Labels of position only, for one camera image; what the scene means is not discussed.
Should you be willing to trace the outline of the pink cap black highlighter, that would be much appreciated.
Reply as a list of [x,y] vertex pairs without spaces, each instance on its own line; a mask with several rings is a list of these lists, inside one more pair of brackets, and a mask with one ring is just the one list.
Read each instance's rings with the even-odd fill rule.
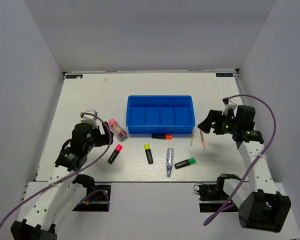
[[115,159],[118,157],[118,155],[119,155],[119,153],[121,152],[122,149],[123,149],[123,146],[121,144],[118,144],[116,146],[116,148],[113,150],[113,152],[112,152],[112,154],[109,157],[107,162],[109,164],[112,164],[115,161]]

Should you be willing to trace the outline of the pink glue stick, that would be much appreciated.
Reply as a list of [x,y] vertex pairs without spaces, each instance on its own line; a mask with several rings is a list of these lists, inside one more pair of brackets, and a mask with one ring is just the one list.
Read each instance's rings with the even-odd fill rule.
[[124,141],[128,137],[127,132],[118,124],[115,119],[110,119],[108,121],[108,125],[120,141]]

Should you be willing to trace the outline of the thin yellow highlighter pen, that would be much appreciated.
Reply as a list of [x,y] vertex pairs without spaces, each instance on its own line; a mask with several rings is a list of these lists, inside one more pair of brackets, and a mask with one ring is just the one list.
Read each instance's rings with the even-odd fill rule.
[[190,143],[189,143],[189,146],[192,147],[193,146],[193,142],[194,142],[194,128],[192,128],[192,131],[191,131],[191,135],[190,135]]

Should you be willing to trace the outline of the yellow cap black highlighter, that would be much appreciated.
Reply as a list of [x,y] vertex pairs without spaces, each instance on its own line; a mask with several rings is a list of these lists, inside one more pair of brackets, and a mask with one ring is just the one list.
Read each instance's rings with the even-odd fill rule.
[[146,154],[146,158],[147,158],[148,164],[149,165],[153,164],[154,160],[153,160],[153,156],[152,156],[150,145],[148,143],[144,144],[144,150],[145,150],[145,154]]

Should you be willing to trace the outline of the orange cap black highlighter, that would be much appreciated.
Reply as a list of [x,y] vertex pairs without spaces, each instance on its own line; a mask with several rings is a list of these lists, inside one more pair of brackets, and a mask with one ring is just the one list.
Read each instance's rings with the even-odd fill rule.
[[157,133],[151,135],[152,139],[159,139],[159,140],[171,140],[173,138],[172,134],[166,133]]

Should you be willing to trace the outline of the green cap black highlighter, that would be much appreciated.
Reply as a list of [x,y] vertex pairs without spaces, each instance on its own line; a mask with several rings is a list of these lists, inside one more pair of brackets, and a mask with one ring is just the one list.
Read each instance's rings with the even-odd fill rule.
[[183,161],[180,161],[178,163],[175,163],[174,164],[174,167],[175,169],[181,169],[181,168],[184,168],[184,167],[187,167],[187,166],[190,166],[190,165],[193,165],[196,163],[196,159],[194,157],[192,158],[189,158],[189,159],[186,159],[186,160],[183,160]]

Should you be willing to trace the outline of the clear blue-tip glue pen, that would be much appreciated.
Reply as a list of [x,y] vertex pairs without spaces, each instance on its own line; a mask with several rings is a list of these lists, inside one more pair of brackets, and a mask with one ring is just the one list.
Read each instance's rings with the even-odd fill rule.
[[166,175],[169,178],[171,176],[174,162],[174,149],[168,148],[166,152]]

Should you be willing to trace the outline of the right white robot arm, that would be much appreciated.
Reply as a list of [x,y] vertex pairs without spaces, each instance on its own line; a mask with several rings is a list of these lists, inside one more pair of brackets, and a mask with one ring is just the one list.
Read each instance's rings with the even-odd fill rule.
[[254,107],[230,104],[225,110],[210,110],[198,128],[208,134],[230,134],[243,159],[247,174],[222,174],[215,187],[216,195],[226,200],[231,197],[238,208],[242,228],[279,233],[291,208],[288,196],[282,195],[271,176],[264,139],[255,130]]

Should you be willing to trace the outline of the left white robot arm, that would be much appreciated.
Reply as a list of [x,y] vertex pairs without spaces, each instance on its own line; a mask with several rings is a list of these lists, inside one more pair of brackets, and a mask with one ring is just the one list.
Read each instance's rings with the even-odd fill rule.
[[82,171],[93,148],[113,143],[109,125],[103,122],[102,127],[104,133],[94,118],[75,125],[71,138],[61,147],[47,186],[34,194],[38,200],[26,216],[12,224],[10,231],[15,240],[57,239],[56,226],[61,217],[95,196],[94,178]]

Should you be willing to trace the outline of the right table label sticker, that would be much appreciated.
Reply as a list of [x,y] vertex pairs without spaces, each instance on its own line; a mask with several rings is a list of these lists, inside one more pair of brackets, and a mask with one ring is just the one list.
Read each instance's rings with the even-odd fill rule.
[[229,73],[229,72],[217,72],[215,75],[218,78],[233,78],[234,77],[233,73]]

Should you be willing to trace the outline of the table label sticker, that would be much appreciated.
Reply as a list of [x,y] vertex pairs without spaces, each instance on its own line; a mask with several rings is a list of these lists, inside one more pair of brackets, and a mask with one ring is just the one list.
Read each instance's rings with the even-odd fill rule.
[[82,79],[82,74],[68,74],[65,76],[66,79]]
[[218,78],[233,78],[234,77],[233,73],[229,73],[229,72],[217,72],[215,75]]

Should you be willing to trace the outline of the blue compartment tray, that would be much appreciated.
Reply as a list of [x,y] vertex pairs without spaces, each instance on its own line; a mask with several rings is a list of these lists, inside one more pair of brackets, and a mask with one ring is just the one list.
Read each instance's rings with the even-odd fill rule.
[[130,95],[127,99],[130,134],[191,134],[195,125],[190,95]]

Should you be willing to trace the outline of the left table label sticker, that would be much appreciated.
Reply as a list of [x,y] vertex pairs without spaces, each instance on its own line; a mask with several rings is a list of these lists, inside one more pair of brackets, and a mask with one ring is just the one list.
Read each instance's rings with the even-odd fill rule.
[[66,79],[82,79],[82,74],[68,74],[65,76]]

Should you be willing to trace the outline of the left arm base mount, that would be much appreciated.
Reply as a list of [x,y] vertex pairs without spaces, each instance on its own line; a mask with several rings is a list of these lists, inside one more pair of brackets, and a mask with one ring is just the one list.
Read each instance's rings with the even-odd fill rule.
[[109,212],[112,186],[95,184],[86,191],[86,197],[74,209],[74,212]]

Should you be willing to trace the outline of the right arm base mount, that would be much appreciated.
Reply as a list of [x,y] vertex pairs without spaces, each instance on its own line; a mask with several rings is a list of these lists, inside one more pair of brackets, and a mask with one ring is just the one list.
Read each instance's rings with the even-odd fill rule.
[[193,192],[198,195],[201,213],[215,213],[229,197],[217,187],[216,183],[196,183],[193,186]]

